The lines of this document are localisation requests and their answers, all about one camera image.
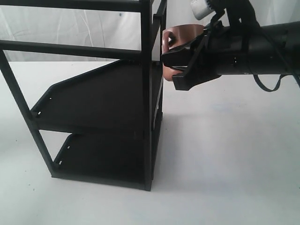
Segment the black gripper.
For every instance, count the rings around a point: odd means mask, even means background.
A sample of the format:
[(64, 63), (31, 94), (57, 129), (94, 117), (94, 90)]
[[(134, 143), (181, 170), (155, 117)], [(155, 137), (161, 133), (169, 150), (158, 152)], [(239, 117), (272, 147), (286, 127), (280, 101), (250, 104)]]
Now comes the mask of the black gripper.
[[(249, 35), (235, 32), (229, 26), (216, 22), (207, 29), (207, 41), (200, 51), (191, 73), (178, 73), (172, 76), (176, 90), (189, 91), (194, 86), (220, 78), (222, 75), (249, 73)], [(178, 46), (162, 54), (163, 64), (172, 69), (186, 69), (195, 50)]]

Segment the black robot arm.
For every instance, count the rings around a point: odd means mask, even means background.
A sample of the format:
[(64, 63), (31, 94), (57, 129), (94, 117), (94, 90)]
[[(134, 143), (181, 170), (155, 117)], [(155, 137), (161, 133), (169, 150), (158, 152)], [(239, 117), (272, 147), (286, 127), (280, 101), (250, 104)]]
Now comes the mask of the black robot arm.
[(165, 66), (179, 70), (172, 77), (176, 90), (188, 91), (223, 75), (252, 75), (262, 90), (277, 91), (281, 81), (269, 89), (259, 76), (279, 75), (283, 79), (291, 75), (300, 83), (300, 23), (242, 31), (218, 21), (161, 58)]

